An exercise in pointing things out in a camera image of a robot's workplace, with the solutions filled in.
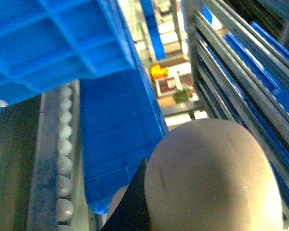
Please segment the metal bar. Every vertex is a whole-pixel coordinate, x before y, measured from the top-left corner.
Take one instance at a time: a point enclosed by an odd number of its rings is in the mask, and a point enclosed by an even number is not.
[[[202,79],[206,82],[207,86],[211,90],[215,100],[217,101],[217,103],[221,107],[221,109],[222,109],[223,113],[225,114],[226,118],[228,120],[230,120],[230,121],[235,121],[235,119],[231,115],[229,109],[227,108],[227,106],[225,105],[224,101],[222,100],[218,90],[216,89],[214,84],[209,79],[208,75],[205,73],[205,71],[203,70],[203,68],[201,66],[199,66],[198,68],[199,68],[200,74],[202,76]]]
[[[200,0],[184,0],[183,2],[185,26],[188,37],[189,58],[191,60],[191,69],[194,84],[197,84],[200,74],[198,72],[199,55],[197,53],[197,38],[195,34],[195,12],[203,11],[203,4]]]
[[[198,110],[201,108],[203,108],[201,102],[195,101],[195,102],[180,103],[174,106],[162,108],[162,112],[163,112],[163,115],[167,117],[167,116],[172,116],[172,115],[175,116],[175,115],[186,113],[186,112],[191,112],[191,111]]]
[[[289,91],[289,61],[257,34],[225,2],[222,0],[202,0],[202,2]]]
[[[198,84],[194,85],[194,89],[195,89],[197,96],[198,96],[199,100],[201,101],[207,115],[208,115],[208,118],[217,118],[217,115],[214,113],[214,110],[211,107],[211,105],[209,104],[207,98],[204,97],[204,92],[202,91],[200,86]]]
[[[172,13],[172,19],[173,19],[173,24],[174,24],[174,31],[176,32],[178,36],[178,40],[179,40],[181,50],[182,50],[182,37],[181,37],[181,32],[180,32],[179,20],[178,20],[177,1],[170,0],[170,3],[171,3],[171,13]]]
[[[203,34],[203,38],[212,46],[215,54],[220,56],[221,62],[224,62],[227,70],[271,129],[280,136],[280,141],[289,152],[289,115],[200,14],[197,14],[197,26]]]
[[[289,22],[286,22],[284,24],[283,30],[281,31],[279,43],[284,47],[288,46],[289,44]]]
[[[282,166],[282,164],[285,165],[285,161],[280,158],[280,153],[278,152],[278,148],[274,140],[272,140],[272,138],[267,134],[265,129],[262,127],[262,125],[252,113],[252,111],[250,111],[250,109],[246,105],[246,102],[237,93],[235,87],[227,78],[226,74],[218,66],[214,58],[211,56],[209,51],[201,42],[199,42],[199,48],[199,55],[201,59],[207,65],[208,69],[215,77],[221,89],[228,96],[230,102],[237,110],[239,115],[242,117],[242,119],[250,129],[251,133],[265,150],[265,154],[267,155],[268,159],[275,166],[281,178],[289,188],[289,168],[285,169]]]
[[[42,94],[27,231],[55,231],[59,90]]]
[[[213,102],[214,98],[209,95],[209,91],[210,90],[206,89],[205,85],[203,83],[201,83],[201,82],[199,82],[199,87],[201,88],[204,96],[207,98],[207,100],[208,100],[210,106],[212,107],[214,113],[216,114],[217,118],[224,119],[224,116],[220,113],[220,111],[216,107],[217,104]]]

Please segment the round beige dome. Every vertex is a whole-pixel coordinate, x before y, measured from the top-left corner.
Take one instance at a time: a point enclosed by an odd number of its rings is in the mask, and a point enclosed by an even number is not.
[[[158,231],[280,231],[272,169],[237,123],[202,119],[171,131],[145,175],[151,228]]]

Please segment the blue crate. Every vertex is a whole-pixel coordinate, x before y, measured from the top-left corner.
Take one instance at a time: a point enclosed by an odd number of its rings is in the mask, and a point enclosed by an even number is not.
[[[283,165],[284,167],[289,169],[289,152],[285,149],[285,147],[282,145],[282,143],[279,141],[278,137],[276,136],[276,134],[274,134],[274,132],[271,130],[271,128],[267,125],[266,121],[263,119],[263,117],[261,116],[261,114],[257,111],[257,109],[255,108],[255,106],[250,102],[250,100],[247,98],[247,96],[244,94],[243,90],[239,87],[239,85],[236,83],[236,81],[232,78],[232,76],[230,75],[230,73],[226,70],[226,68],[224,67],[224,65],[220,62],[220,60],[217,58],[217,56],[213,53],[213,51],[208,48],[209,52],[211,53],[211,55],[214,57],[215,61],[218,63],[218,65],[221,67],[221,69],[224,71],[224,73],[226,74],[227,78],[229,79],[230,82],[232,82],[232,84],[235,86],[238,94],[242,97],[242,99],[246,102],[248,108],[251,110],[251,112],[254,114],[254,116],[257,118],[257,120],[260,122],[260,124],[262,125],[262,127],[265,129],[265,131],[268,133],[268,135],[274,140],[275,144],[277,145],[277,148],[279,150],[280,156],[278,156],[277,158],[280,160],[283,160]],[[249,129],[247,127],[247,125],[242,121],[242,125],[246,128]],[[277,182],[279,184],[279,186],[281,187],[281,191],[283,192],[283,194],[281,194],[283,200],[289,204],[289,188],[286,186],[286,184],[283,182],[283,180],[281,179],[280,175],[275,171],[276,174],[276,179]]]
[[[127,29],[113,0],[0,0],[0,100],[135,69]]]
[[[251,23],[252,28],[254,28],[268,43],[270,43],[278,52],[284,55],[289,60],[289,51],[282,46],[278,41],[276,41],[272,36],[270,36],[264,29],[262,29],[257,23]]]
[[[283,88],[283,86],[261,65],[243,44],[236,39],[235,36],[227,34],[225,40],[289,113],[289,92]]]
[[[118,2],[129,68],[80,80],[80,125],[85,195],[89,208],[108,211],[114,193],[149,159],[168,128]]]

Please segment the metal frame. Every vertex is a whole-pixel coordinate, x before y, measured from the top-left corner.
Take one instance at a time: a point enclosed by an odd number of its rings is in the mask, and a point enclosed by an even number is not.
[[[56,183],[59,103],[59,89],[42,94],[27,231],[55,231],[58,224]]]
[[[267,125],[277,135],[281,143],[289,152],[289,115],[272,97],[257,77],[239,59],[236,53],[226,44],[217,32],[200,13],[203,4],[216,15],[221,22],[260,60],[261,63],[283,84],[289,91],[289,61],[270,46],[251,26],[242,20],[228,5],[221,0],[185,0],[185,23],[188,31],[190,60],[194,77],[195,89],[202,89],[204,103],[210,104],[217,117],[223,118],[220,109],[225,113],[231,111],[229,105],[223,104],[222,92],[235,108],[245,126],[249,128],[256,140],[276,168],[282,180],[289,188],[289,161],[279,152],[279,147],[266,132],[261,122],[250,110],[244,98],[230,82],[214,57],[210,54],[206,44],[213,50],[226,70],[243,90],[249,101],[265,119]],[[205,65],[212,75],[206,73],[201,66]]]
[[[222,0],[201,0],[289,91],[289,60],[276,51]]]
[[[261,84],[257,77],[239,59],[235,52],[210,26],[203,15],[197,14],[197,28],[209,43],[210,47],[220,56],[227,70],[232,74],[249,100],[256,106],[271,129],[283,139],[282,143],[289,151],[289,115]]]

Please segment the metal shelf rail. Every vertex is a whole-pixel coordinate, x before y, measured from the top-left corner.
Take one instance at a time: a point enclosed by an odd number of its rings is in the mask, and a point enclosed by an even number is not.
[[[236,121],[257,139],[276,173],[283,210],[289,218],[289,113],[246,63],[218,35],[201,12],[203,5],[289,92],[289,60],[222,0],[185,0],[185,26],[195,89],[209,114]],[[272,7],[289,19],[289,8]]]

